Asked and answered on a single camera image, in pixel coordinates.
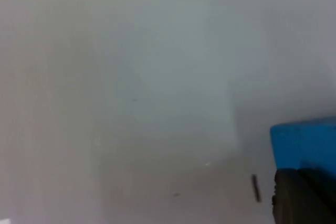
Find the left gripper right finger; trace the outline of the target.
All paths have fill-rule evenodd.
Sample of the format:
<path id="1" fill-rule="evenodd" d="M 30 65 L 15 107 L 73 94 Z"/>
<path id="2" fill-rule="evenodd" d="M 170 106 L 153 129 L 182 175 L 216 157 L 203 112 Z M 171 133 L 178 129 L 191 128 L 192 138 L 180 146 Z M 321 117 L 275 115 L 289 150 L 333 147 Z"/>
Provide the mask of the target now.
<path id="1" fill-rule="evenodd" d="M 301 215 L 335 215 L 335 176 L 321 167 L 298 169 Z"/>

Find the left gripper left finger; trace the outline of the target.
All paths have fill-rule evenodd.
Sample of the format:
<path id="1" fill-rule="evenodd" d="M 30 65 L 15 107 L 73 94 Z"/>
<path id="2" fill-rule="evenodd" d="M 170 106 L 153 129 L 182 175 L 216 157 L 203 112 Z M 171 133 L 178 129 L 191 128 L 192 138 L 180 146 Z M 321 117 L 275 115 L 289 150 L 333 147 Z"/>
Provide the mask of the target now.
<path id="1" fill-rule="evenodd" d="M 335 215 L 301 215 L 298 169 L 279 169 L 275 174 L 272 214 L 275 223 L 335 223 Z"/>

